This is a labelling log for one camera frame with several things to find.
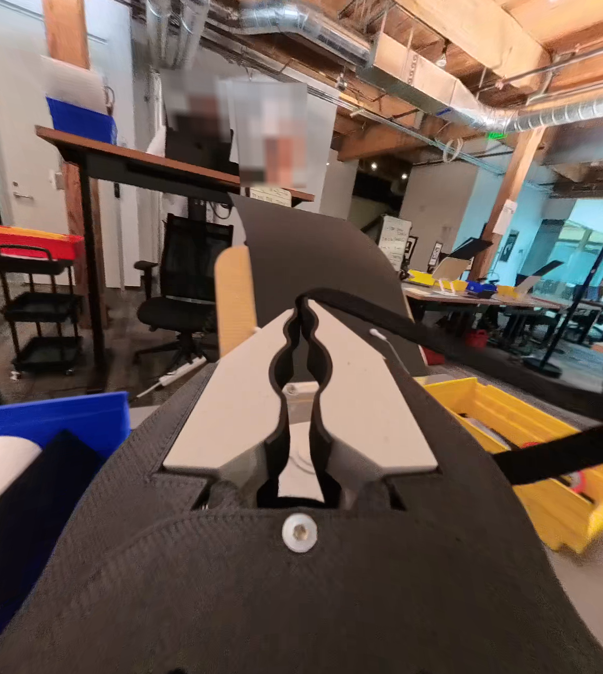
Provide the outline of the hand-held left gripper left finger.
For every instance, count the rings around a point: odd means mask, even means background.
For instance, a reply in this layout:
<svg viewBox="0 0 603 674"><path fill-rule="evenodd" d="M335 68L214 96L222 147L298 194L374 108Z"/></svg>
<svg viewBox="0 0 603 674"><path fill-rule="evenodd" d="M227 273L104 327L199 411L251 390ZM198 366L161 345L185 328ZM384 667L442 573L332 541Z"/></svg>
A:
<svg viewBox="0 0 603 674"><path fill-rule="evenodd" d="M255 495L289 460L284 388L299 345L297 309L258 330L216 364L164 459L178 475L229 481Z"/></svg>

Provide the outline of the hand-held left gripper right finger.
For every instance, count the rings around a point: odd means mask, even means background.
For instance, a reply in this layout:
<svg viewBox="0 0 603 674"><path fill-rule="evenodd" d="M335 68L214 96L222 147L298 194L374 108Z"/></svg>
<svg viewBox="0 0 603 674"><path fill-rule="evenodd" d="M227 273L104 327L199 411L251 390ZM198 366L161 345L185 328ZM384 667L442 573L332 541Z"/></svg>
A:
<svg viewBox="0 0 603 674"><path fill-rule="evenodd" d="M307 369L319 385L311 458L341 498L385 478L438 470L387 360L316 300L307 301L307 344Z"/></svg>

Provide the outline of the yellow plastic bin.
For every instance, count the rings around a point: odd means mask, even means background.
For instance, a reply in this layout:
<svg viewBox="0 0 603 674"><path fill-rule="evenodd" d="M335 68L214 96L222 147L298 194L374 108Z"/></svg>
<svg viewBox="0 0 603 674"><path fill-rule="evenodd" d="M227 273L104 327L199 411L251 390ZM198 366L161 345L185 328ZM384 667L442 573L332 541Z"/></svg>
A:
<svg viewBox="0 0 603 674"><path fill-rule="evenodd" d="M577 434L563 421L474 377L423 383L424 389L491 454ZM542 542L581 554L603 534L603 464L575 476L516 486Z"/></svg>

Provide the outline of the long wooden desk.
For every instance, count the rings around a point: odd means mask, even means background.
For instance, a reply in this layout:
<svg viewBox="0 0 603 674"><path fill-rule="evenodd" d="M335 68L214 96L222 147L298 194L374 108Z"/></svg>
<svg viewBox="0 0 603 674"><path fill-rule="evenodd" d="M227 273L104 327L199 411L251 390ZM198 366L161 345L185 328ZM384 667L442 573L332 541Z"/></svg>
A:
<svg viewBox="0 0 603 674"><path fill-rule="evenodd" d="M518 317L529 313L550 312L558 315L562 305L535 297L530 289L462 280L436 280L431 274L415 272L402 282L414 321L426 313L455 316L452 327L465 334L489 308L510 309Z"/></svg>

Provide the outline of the black mesh office chair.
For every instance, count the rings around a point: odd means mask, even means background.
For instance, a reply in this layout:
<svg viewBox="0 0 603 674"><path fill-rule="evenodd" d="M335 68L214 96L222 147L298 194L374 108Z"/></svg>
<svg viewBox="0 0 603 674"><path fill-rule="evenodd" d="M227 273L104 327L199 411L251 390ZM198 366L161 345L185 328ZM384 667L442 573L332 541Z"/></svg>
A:
<svg viewBox="0 0 603 674"><path fill-rule="evenodd" d="M207 223L169 214L164 229L160 263L138 261L145 300L137 317L151 332L175 333L172 342L134 353L138 364L144 355L173 351L169 369L196 357L218 357L214 266L232 245L231 224Z"/></svg>

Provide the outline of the blue plastic bin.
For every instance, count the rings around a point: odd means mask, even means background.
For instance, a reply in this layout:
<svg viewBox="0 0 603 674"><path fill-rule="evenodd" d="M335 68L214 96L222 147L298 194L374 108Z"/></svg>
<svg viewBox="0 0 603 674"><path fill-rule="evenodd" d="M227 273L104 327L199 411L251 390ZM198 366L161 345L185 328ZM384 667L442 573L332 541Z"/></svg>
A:
<svg viewBox="0 0 603 674"><path fill-rule="evenodd" d="M0 436L22 437L43 450L61 430L77 435L104 464L130 433L127 395L117 392L0 407ZM27 595L0 605L0 632Z"/></svg>

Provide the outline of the whiteboard with writing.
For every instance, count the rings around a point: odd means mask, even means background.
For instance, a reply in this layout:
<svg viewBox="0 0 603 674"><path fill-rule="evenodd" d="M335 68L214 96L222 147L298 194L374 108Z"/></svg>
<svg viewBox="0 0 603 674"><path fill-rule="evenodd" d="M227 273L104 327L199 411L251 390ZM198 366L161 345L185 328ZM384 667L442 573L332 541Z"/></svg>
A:
<svg viewBox="0 0 603 674"><path fill-rule="evenodd" d="M409 220L391 215L382 216L378 247L396 272L401 269L411 227L412 223Z"/></svg>

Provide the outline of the wooden board with black mat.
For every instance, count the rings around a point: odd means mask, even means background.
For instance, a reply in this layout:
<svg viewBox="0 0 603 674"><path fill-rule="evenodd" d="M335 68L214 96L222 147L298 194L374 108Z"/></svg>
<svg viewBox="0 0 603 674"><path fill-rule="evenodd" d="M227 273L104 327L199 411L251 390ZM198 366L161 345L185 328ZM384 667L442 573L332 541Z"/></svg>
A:
<svg viewBox="0 0 603 674"><path fill-rule="evenodd" d="M412 321L397 272L356 226L245 196L231 199L245 232L259 327L314 289L346 292Z"/></svg>

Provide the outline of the black fabric piece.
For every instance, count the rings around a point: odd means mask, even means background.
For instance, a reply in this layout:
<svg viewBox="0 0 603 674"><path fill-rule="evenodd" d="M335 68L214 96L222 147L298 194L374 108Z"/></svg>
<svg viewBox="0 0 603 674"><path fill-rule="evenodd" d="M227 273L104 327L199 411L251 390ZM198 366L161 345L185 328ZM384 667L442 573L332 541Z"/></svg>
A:
<svg viewBox="0 0 603 674"><path fill-rule="evenodd" d="M0 487L0 605L28 594L103 458L61 430Z"/></svg>

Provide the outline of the black utility cart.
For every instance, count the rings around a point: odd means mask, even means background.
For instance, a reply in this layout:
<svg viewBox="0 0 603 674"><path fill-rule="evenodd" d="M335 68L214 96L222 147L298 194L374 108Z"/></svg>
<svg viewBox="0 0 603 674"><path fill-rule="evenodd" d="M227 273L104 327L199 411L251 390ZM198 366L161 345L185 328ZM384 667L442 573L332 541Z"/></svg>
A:
<svg viewBox="0 0 603 674"><path fill-rule="evenodd" d="M73 375L82 351L82 298L75 291L72 267L73 260L53 257L46 247L0 245L1 315L15 354L12 381L24 374Z"/></svg>

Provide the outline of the black round-top pole stand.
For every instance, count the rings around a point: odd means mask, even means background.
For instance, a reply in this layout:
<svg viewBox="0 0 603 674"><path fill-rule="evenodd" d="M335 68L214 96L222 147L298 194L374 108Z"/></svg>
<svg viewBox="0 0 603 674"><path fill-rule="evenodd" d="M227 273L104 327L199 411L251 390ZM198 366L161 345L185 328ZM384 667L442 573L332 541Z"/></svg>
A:
<svg viewBox="0 0 603 674"><path fill-rule="evenodd" d="M575 315L578 305L584 299L584 296L602 262L603 262L603 245L599 253L597 254L597 257L595 258L584 282L575 291L572 303L570 304L570 307L567 310L565 317L561 321L557 331L555 332L551 340L548 342L548 348L545 351L545 354L540 358L535 356L523 358L522 365L525 368L527 368L530 371L537 372L538 374L543 374L549 378L559 379L561 377L562 370L558 366L550 365L549 363L550 358L552 354L555 352L559 341L561 341L563 335L566 333L570 320Z"/></svg>

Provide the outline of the long red bin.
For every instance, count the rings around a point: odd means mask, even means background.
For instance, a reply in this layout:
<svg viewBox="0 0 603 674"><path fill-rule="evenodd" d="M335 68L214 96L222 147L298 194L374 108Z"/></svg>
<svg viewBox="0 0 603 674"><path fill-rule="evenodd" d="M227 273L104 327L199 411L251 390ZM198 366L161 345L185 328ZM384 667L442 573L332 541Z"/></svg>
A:
<svg viewBox="0 0 603 674"><path fill-rule="evenodd" d="M73 261L84 255L84 238L0 225L0 253L8 256Z"/></svg>

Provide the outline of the wooden standing desk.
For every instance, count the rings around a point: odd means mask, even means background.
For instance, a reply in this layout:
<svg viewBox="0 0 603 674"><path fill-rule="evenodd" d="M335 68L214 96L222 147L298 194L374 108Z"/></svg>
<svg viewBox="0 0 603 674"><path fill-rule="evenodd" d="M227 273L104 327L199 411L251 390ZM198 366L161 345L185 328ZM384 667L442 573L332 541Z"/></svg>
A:
<svg viewBox="0 0 603 674"><path fill-rule="evenodd" d="M230 205L229 195L239 193L240 179L235 175L83 138L40 125L35 126L35 133L40 139L52 144L66 163L78 168L94 367L98 374L105 374L109 363L104 342L101 309L103 301L98 278L90 180L103 180Z"/></svg>

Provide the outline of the small blue bin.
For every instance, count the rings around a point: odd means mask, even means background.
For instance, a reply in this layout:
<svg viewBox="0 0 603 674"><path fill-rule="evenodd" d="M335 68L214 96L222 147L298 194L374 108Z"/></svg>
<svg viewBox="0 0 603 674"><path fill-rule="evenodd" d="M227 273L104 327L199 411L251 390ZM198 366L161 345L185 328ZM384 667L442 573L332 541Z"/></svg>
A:
<svg viewBox="0 0 603 674"><path fill-rule="evenodd" d="M117 145L117 126L110 115L51 97L46 97L46 103L55 130Z"/></svg>

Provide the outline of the silver ceiling duct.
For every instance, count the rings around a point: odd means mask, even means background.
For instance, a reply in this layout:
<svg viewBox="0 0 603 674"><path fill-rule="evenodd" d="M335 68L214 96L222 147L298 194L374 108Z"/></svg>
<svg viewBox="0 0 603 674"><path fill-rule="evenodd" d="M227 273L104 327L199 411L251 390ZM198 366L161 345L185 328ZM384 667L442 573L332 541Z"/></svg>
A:
<svg viewBox="0 0 603 674"><path fill-rule="evenodd" d="M354 66L369 63L372 46L319 9L294 1L259 1L230 7L220 1L145 1L152 61L176 70L195 57L205 27L238 37L293 35Z"/></svg>
<svg viewBox="0 0 603 674"><path fill-rule="evenodd" d="M427 114L480 131L520 133L603 119L603 87L517 108L477 100L455 76L381 33L358 77Z"/></svg>

